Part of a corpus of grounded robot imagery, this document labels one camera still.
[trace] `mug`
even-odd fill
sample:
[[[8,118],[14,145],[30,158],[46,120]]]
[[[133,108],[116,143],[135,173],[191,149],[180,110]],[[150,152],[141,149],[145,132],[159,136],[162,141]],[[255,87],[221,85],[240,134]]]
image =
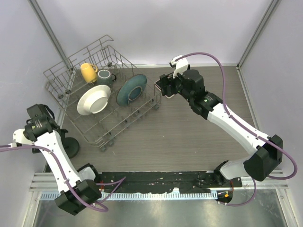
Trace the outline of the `mug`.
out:
[[[96,65],[92,65],[89,63],[84,63],[80,67],[83,78],[87,83],[93,83],[97,80],[97,71],[98,68]]]
[[[100,70],[98,72],[98,78],[97,78],[97,84],[98,85],[107,85],[110,88],[113,87],[113,83],[116,80],[116,76],[115,79],[113,79],[113,76],[110,71],[108,70]]]

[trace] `teal mug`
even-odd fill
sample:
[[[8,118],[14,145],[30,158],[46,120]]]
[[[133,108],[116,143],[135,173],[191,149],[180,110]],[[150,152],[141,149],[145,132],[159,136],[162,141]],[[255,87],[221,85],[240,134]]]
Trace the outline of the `teal mug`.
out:
[[[110,88],[113,87],[114,81],[117,79],[117,77],[110,73],[108,70],[100,70],[98,72],[97,77],[97,85],[107,85]]]

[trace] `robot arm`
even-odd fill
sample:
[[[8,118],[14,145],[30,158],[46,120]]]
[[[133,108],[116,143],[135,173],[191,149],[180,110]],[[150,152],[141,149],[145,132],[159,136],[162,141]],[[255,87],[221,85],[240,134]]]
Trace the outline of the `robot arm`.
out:
[[[196,114],[225,130],[248,153],[246,158],[221,163],[214,170],[214,173],[218,174],[217,182],[222,183],[241,176],[251,176],[255,180],[263,181],[282,162],[282,153],[257,137],[252,136],[231,119],[225,111],[222,100],[215,94],[205,90],[204,80],[199,72],[191,70],[185,58],[176,61],[180,57],[178,56],[170,62],[172,67],[176,67],[173,75],[160,76],[162,95],[182,95]],[[282,147],[283,142],[277,135],[272,138],[269,137],[249,125],[229,108],[228,110],[246,128]]]
[[[74,168],[62,145],[63,130],[50,117],[45,106],[34,105],[28,108],[27,112],[32,118],[27,121],[24,129],[18,129],[14,132],[14,141],[20,144],[48,148],[58,158],[71,187],[86,203],[92,204],[101,198],[101,192],[96,185],[100,182],[97,170],[89,163],[79,170]],[[70,214],[78,214],[86,206],[79,202],[70,191],[54,157],[43,149],[40,151],[51,168],[58,185],[60,196],[55,199],[57,206]]]

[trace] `wire dish rack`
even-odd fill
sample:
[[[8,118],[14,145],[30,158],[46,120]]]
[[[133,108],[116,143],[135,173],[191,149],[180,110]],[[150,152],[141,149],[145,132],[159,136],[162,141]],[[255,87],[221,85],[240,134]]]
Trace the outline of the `wire dish rack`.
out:
[[[147,78],[146,88],[136,100],[125,107],[117,104],[120,87],[130,77],[141,73],[108,44],[110,41],[113,39],[105,35],[44,72],[48,79],[46,89],[65,113],[65,117],[87,143],[102,151],[112,146],[114,138],[132,123],[147,115],[150,110],[157,110],[161,101],[160,91]],[[82,95],[95,84],[86,83],[83,79],[80,66],[84,63],[97,65],[99,70],[109,70],[117,77],[106,108],[97,114],[86,116],[78,113],[77,104]]]

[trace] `white wall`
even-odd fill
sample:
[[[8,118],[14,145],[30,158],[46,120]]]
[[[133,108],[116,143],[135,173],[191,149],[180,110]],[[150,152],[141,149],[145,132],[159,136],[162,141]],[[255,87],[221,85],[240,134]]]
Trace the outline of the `white wall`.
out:
[[[0,8],[0,145],[23,128],[26,108],[36,103],[58,108],[44,88],[43,71],[60,61],[26,0],[5,1]],[[31,150],[0,154],[0,226],[20,227],[34,172],[45,160]]]
[[[271,0],[38,0],[67,55],[103,35],[134,64],[209,52],[238,63]],[[192,64],[212,63],[192,57]]]
[[[288,183],[303,224],[302,10],[301,0],[281,1],[242,71],[262,130],[282,137],[298,164],[297,176]],[[293,171],[286,157],[282,167],[286,174]]]

